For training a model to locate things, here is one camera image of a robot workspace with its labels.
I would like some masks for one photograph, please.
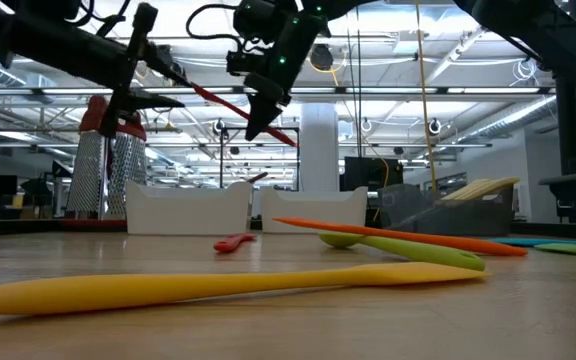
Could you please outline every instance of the white container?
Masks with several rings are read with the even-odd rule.
[[[128,233],[232,235],[248,231],[252,185],[227,189],[167,189],[126,184]]]
[[[299,217],[364,226],[368,188],[348,192],[277,191],[261,189],[261,217],[265,233],[315,234],[319,230],[274,221],[277,217]]]

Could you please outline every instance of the wooden table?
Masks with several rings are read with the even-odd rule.
[[[316,270],[399,261],[313,236],[0,237],[0,283],[79,274]],[[244,295],[129,311],[0,317],[0,359],[576,359],[576,256],[487,259],[485,282]]]

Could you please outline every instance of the red handle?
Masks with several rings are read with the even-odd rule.
[[[229,253],[237,250],[239,245],[244,241],[254,241],[255,236],[252,234],[236,234],[230,235],[227,238],[215,244],[215,250],[221,253]]]

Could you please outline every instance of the ceiling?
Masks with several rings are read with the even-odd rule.
[[[230,76],[225,68],[225,55],[234,49],[230,40],[201,41],[191,39],[185,32],[185,22],[199,6],[219,2],[201,0],[151,0],[151,5],[159,9],[159,14],[150,39],[158,44],[172,46],[175,60],[183,66],[188,77],[194,82],[221,89],[226,100],[249,110],[245,94],[228,94],[232,86],[242,84],[242,78]],[[96,13],[108,16],[115,13],[123,0],[97,1]],[[222,0],[221,3],[237,5],[238,1]],[[516,103],[530,102],[541,96],[538,87],[550,87],[554,82],[550,73],[537,69],[532,62],[526,62],[525,55],[494,33],[487,32],[451,1],[421,1],[421,29],[424,33],[423,55],[426,86],[429,88],[457,89],[448,94],[434,94],[428,97],[428,118],[436,118],[444,127],[441,138],[451,138],[459,133],[477,129],[478,123],[495,113]],[[109,37],[127,42],[132,28],[132,15],[137,1],[131,2],[127,20],[117,25]],[[233,34],[232,11],[211,9],[199,15],[192,24],[197,34]],[[366,93],[361,102],[364,135],[371,143],[419,143],[424,141],[424,106],[419,87],[422,76],[418,52],[416,12],[413,1],[389,1],[366,4],[357,13],[352,12],[330,24],[331,38],[318,38],[317,43],[328,44],[335,58],[334,76],[315,70],[308,62],[296,81],[296,88],[317,87],[329,89],[334,86],[349,88],[362,87]],[[96,31],[99,23],[91,22],[84,28]],[[74,78],[64,72],[34,62],[17,58],[10,74],[27,79],[32,74],[41,74],[49,79],[54,87],[72,87],[79,90],[98,87],[89,81]],[[136,87],[168,87],[167,81],[145,66],[138,66],[133,79]],[[405,88],[417,88],[412,92]],[[301,107],[307,102],[334,103],[342,128],[348,128],[353,121],[355,102],[350,94],[340,96],[334,93],[319,95],[294,94],[294,101],[285,109],[274,125],[299,126]],[[153,146],[157,159],[152,161],[152,178],[161,184],[174,184],[183,178],[186,184],[212,183],[215,169],[218,173],[219,148],[197,148],[198,143],[218,142],[212,127],[221,119],[227,126],[245,126],[245,121],[231,110],[205,102],[191,94],[172,95],[185,102],[186,110],[173,110],[157,113],[148,110],[143,113],[145,126],[152,130],[148,142],[167,144],[168,147]],[[73,129],[79,125],[86,110],[87,95],[54,96],[51,104],[43,104],[20,96],[0,96],[0,129],[31,129],[43,126],[51,129],[49,135],[14,133],[1,134],[0,143],[25,143],[39,141],[55,144],[77,143],[78,134]],[[236,135],[232,130],[233,144],[244,142],[243,133]],[[279,159],[295,159],[295,151],[285,147],[273,147],[276,141],[269,136],[260,136],[256,142],[268,143],[266,147],[246,147],[239,145],[238,155],[224,156],[229,165],[229,180],[236,180],[272,166],[272,179],[263,184],[292,183],[294,164],[281,163]],[[356,131],[349,133],[342,144],[356,144]],[[59,150],[54,156],[69,159],[76,153],[73,147],[55,147]],[[375,148],[381,156],[394,157],[392,147]],[[407,149],[405,158],[417,159],[419,149]],[[340,157],[357,154],[356,149],[347,145],[340,149]],[[258,168],[244,166],[245,160],[256,160]],[[192,173],[180,169],[190,168]]]

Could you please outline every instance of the black robotic arm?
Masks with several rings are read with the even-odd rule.
[[[252,140],[280,113],[277,105],[290,102],[290,88],[318,34],[329,35],[327,22],[343,16],[366,0],[243,0],[235,12],[234,27],[249,41],[273,43],[263,55],[229,53],[228,71],[246,75],[251,119],[246,139]],[[553,0],[454,0],[482,26],[520,46],[521,40],[543,66],[576,86],[576,21]]]

